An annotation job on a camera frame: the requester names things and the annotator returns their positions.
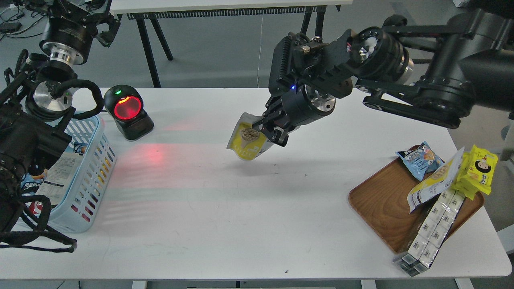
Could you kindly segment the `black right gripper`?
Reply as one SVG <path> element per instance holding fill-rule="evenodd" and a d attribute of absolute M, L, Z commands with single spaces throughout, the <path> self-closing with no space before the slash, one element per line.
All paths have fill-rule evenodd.
<path fill-rule="evenodd" d="M 289 132 L 330 115 L 336 98 L 306 84 L 292 86 L 287 92 L 273 94 L 266 103 L 263 116 L 252 124 L 269 137 L 272 143 L 285 147 Z"/>

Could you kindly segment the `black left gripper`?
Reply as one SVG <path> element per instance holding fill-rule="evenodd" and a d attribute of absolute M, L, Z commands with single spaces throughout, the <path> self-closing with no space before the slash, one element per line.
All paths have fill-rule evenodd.
<path fill-rule="evenodd" d="M 29 11 L 44 13 L 48 22 L 40 48 L 50 60 L 68 65 L 82 65 L 88 60 L 93 39 L 110 47 L 117 35 L 120 21 L 110 13 L 112 1 L 105 11 L 92 13 L 68 0 L 26 0 Z"/>

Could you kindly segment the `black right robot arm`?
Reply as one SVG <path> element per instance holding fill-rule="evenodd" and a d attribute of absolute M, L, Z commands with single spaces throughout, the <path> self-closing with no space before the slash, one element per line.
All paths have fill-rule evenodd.
<path fill-rule="evenodd" d="M 512 31 L 512 18 L 477 9 L 431 26 L 392 15 L 331 43 L 289 33 L 275 47 L 271 96 L 252 128 L 285 146 L 291 131 L 331 114 L 353 88 L 368 93 L 369 108 L 445 128 L 457 128 L 473 106 L 512 113 Z"/>

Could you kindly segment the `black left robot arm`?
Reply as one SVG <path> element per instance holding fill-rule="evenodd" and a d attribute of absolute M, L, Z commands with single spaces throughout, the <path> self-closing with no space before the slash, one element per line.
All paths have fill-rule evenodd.
<path fill-rule="evenodd" d="M 92 41 L 110 47 L 120 21 L 110 12 L 93 13 L 66 0 L 24 0 L 29 11 L 45 14 L 42 53 L 20 52 L 15 69 L 6 69 L 1 92 L 1 247 L 31 248 L 30 242 L 46 237 L 65 245 L 51 252 L 73 252 L 77 241 L 49 226 L 50 200 L 23 195 L 27 174 L 50 169 L 71 141 L 65 129 L 72 119 L 99 114 L 104 99 L 97 84 L 81 80 L 75 65 L 88 60 Z"/>

